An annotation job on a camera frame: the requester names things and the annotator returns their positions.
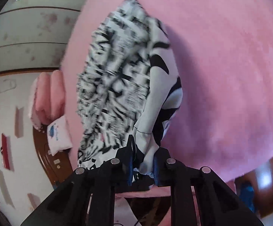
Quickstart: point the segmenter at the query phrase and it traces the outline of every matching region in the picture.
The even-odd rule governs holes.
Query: zebra print cloth
[[[78,166],[99,167],[133,134],[136,170],[150,175],[183,95],[166,30],[136,0],[125,0],[92,38],[77,82],[84,128]]]

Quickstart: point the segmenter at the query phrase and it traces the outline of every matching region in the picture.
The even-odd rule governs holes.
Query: silver screw
[[[175,162],[176,162],[176,160],[174,158],[168,158],[167,159],[168,164],[174,164]]]
[[[80,175],[84,173],[84,168],[83,167],[78,167],[75,171],[76,174]]]
[[[202,168],[202,172],[204,172],[204,173],[210,173],[211,169],[209,167],[203,167]]]
[[[118,158],[113,158],[111,161],[110,161],[111,164],[113,165],[116,165],[116,164],[119,164],[120,163],[120,160]]]

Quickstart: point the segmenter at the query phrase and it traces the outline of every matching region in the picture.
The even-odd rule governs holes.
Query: wooden floor
[[[244,181],[251,182],[254,192],[254,205],[261,217],[273,212],[273,158],[257,169],[235,180],[239,188]]]

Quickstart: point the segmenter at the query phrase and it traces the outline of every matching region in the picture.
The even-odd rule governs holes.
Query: small white cushion
[[[73,147],[64,115],[48,125],[47,136],[49,148],[53,156],[61,150]]]

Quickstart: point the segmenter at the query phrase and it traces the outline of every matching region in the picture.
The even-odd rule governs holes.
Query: pink blanket
[[[62,64],[77,167],[77,73],[91,32],[123,0],[87,0]],[[184,99],[162,145],[225,182],[273,157],[273,0],[138,0],[167,25]]]

